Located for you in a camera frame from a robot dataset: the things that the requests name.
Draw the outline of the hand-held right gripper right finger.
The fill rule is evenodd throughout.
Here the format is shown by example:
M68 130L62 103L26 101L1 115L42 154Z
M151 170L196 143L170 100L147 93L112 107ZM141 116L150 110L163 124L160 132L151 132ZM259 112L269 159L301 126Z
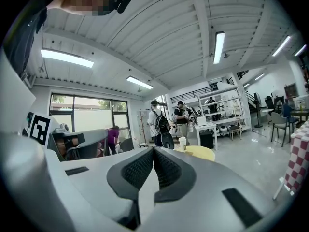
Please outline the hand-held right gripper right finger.
M165 183L141 232L272 232L280 209L253 184L213 161L155 148Z

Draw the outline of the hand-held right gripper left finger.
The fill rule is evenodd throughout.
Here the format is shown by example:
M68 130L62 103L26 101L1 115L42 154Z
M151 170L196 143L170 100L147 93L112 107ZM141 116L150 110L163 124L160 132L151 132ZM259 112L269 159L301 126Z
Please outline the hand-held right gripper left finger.
M153 169L153 147L114 156L62 162L74 187L92 207L116 223L140 226L139 191Z

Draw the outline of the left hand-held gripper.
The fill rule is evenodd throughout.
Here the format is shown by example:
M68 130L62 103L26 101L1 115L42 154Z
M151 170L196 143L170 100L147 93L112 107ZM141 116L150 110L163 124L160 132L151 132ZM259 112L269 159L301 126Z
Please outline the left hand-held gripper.
M36 140L43 149L54 151L58 157L73 159L91 159L97 156L101 142L104 141L104 150L107 147L108 130L97 129L75 133L52 133L60 124L54 117L29 112L27 115L28 126L23 132L27 137Z

